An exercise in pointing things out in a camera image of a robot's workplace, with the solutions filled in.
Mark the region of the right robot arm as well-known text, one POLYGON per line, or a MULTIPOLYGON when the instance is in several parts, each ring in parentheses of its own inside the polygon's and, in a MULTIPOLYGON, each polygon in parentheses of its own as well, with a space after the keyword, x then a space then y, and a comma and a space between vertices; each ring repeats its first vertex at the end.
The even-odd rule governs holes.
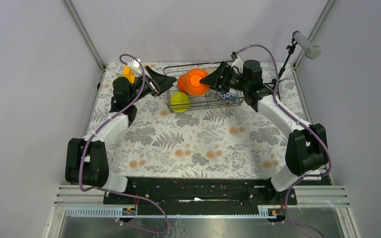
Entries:
POLYGON ((267 117, 286 136, 285 165, 270 178, 264 192, 267 202, 279 203, 290 186, 312 177, 312 171, 331 164, 325 128, 291 112, 279 100, 276 90, 264 84, 258 61, 247 60, 241 67, 223 61, 200 82, 218 92, 231 89, 242 92, 246 104, 267 117))

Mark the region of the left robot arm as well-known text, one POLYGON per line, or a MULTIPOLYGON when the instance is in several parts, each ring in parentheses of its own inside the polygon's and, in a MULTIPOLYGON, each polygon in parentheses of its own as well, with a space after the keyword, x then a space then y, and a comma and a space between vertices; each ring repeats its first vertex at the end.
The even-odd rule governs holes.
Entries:
POLYGON ((110 171, 107 148, 135 120, 136 101, 147 95, 159 96, 176 81, 175 77, 159 74, 148 66, 133 83, 125 76, 117 77, 113 81, 111 108, 107 119, 95 131, 68 142, 65 180, 88 185, 90 188, 115 191, 117 200, 123 204, 130 203, 134 191, 127 186, 125 176, 110 171))

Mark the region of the yellow plastic bowl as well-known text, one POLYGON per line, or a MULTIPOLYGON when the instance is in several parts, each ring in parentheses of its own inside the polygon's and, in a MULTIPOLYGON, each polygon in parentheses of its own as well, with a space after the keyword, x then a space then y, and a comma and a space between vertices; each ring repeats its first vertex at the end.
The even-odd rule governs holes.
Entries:
POLYGON ((186 93, 178 92, 170 97, 170 109, 176 113, 183 113, 189 110, 190 99, 186 93))

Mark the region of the orange bowl with white inside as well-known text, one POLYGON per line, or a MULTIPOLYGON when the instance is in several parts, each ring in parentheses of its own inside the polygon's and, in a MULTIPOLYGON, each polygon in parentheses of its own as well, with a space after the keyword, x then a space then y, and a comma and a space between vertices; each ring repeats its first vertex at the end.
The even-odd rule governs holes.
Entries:
POLYGON ((203 96, 205 95, 210 87, 201 83, 200 81, 208 76, 208 72, 202 68, 193 68, 189 70, 183 79, 183 85, 185 91, 191 96, 203 96))

